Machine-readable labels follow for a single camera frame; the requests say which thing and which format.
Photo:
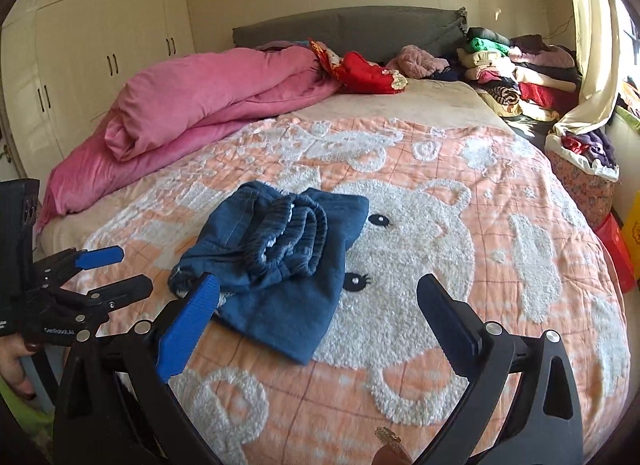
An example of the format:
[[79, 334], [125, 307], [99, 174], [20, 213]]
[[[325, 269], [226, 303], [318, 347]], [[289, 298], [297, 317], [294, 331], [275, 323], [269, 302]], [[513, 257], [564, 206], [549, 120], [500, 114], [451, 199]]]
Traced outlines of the left hand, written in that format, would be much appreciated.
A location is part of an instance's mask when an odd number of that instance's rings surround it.
[[32, 357], [41, 349], [29, 344], [20, 334], [0, 338], [0, 373], [3, 380], [22, 399], [35, 398], [35, 388], [26, 375], [21, 359]]

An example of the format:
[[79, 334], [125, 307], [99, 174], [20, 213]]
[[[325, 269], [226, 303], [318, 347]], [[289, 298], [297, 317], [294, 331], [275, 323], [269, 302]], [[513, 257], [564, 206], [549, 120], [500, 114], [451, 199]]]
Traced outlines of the right hand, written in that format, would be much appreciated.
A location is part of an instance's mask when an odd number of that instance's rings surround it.
[[387, 427], [378, 427], [375, 436], [380, 448], [373, 456], [372, 465], [411, 465], [412, 457], [402, 445], [401, 439]]

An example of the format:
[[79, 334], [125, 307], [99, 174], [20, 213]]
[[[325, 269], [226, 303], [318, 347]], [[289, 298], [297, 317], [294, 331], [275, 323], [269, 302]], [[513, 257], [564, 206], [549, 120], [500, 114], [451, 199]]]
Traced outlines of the green sleeve forearm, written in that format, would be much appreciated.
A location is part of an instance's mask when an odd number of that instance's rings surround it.
[[30, 441], [45, 455], [51, 458], [51, 442], [53, 433], [53, 414], [35, 409], [20, 399], [1, 379], [1, 396], [8, 406], [14, 419], [24, 430]]

